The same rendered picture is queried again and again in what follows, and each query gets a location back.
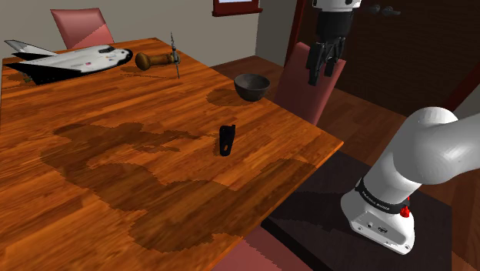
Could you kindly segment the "dark grey bowl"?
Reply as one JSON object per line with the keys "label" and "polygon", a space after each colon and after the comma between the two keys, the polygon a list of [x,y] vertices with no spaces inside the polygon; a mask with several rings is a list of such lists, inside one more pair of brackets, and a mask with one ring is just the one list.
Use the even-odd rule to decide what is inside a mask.
{"label": "dark grey bowl", "polygon": [[235,91],[248,102],[257,102],[269,90],[269,79],[258,74],[241,74],[234,79]]}

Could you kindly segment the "wooden table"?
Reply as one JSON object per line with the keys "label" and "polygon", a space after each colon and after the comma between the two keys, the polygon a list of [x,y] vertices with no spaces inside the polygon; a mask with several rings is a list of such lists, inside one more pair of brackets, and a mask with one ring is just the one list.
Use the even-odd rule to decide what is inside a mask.
{"label": "wooden table", "polygon": [[0,271],[208,271],[342,144],[187,55],[40,86],[9,63]]}

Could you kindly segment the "dark brown door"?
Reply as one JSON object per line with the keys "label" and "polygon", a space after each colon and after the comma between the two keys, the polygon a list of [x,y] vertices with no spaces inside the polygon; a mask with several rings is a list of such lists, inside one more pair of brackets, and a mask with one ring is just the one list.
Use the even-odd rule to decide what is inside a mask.
{"label": "dark brown door", "polygon": [[408,116],[442,106],[480,62],[480,0],[362,0],[335,87]]}

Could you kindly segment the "small black flat tool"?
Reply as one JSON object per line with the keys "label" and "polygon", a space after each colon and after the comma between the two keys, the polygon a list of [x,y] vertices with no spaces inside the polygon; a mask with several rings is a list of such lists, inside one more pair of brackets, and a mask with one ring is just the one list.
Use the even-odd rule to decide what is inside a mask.
{"label": "small black flat tool", "polygon": [[235,125],[222,125],[219,129],[219,153],[229,156],[235,139]]}

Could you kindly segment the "dark robot stand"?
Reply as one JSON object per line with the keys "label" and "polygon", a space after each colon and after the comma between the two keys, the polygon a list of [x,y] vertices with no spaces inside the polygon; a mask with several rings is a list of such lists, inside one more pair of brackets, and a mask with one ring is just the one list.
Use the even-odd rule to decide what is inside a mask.
{"label": "dark robot stand", "polygon": [[404,256],[355,233],[341,206],[368,165],[337,151],[262,227],[313,271],[452,271],[452,210],[423,192],[410,197],[415,244]]}

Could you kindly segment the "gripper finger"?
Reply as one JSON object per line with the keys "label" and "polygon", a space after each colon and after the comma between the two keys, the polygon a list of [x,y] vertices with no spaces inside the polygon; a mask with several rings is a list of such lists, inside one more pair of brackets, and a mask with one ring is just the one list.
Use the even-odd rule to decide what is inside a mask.
{"label": "gripper finger", "polygon": [[319,70],[325,61],[325,43],[315,42],[309,49],[305,67],[309,70],[308,84],[316,86]]}
{"label": "gripper finger", "polygon": [[325,76],[332,76],[334,67],[341,58],[344,47],[345,37],[338,37],[325,43]]}

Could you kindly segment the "dark red framed window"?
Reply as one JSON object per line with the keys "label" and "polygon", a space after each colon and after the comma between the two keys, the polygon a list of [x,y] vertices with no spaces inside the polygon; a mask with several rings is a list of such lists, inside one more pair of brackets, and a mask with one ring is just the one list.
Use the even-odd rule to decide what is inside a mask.
{"label": "dark red framed window", "polygon": [[261,13],[259,0],[213,0],[214,17]]}

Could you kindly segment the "wooden handled corkscrew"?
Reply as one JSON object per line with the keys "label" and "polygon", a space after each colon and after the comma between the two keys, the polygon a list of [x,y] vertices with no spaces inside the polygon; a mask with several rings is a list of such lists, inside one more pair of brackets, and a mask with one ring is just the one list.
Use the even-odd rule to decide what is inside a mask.
{"label": "wooden handled corkscrew", "polygon": [[135,64],[142,71],[150,69],[154,65],[175,65],[177,77],[180,78],[178,65],[181,62],[181,59],[177,53],[177,48],[175,46],[175,40],[173,35],[171,35],[171,47],[172,51],[168,54],[163,55],[146,55],[145,53],[139,52],[135,56]]}

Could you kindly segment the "pink chair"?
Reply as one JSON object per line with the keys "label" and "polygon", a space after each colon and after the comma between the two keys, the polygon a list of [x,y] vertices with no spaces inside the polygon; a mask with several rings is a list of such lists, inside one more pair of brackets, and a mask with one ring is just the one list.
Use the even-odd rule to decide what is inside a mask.
{"label": "pink chair", "polygon": [[312,271],[261,226],[255,227],[211,271]]}
{"label": "pink chair", "polygon": [[279,80],[274,103],[317,125],[346,61],[338,60],[331,77],[323,75],[325,67],[322,67],[316,86],[312,86],[308,83],[309,70],[305,67],[309,49],[302,42],[293,48]]}
{"label": "pink chair", "polygon": [[114,43],[99,8],[51,9],[67,49]]}

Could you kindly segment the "white and black shuttle toy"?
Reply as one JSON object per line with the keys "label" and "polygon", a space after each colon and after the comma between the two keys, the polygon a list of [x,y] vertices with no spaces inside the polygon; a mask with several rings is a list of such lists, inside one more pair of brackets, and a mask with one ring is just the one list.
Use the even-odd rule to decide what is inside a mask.
{"label": "white and black shuttle toy", "polygon": [[44,85],[91,75],[124,65],[133,57],[129,49],[96,45],[71,52],[55,53],[16,40],[5,40],[22,62],[5,64],[26,76],[25,81]]}

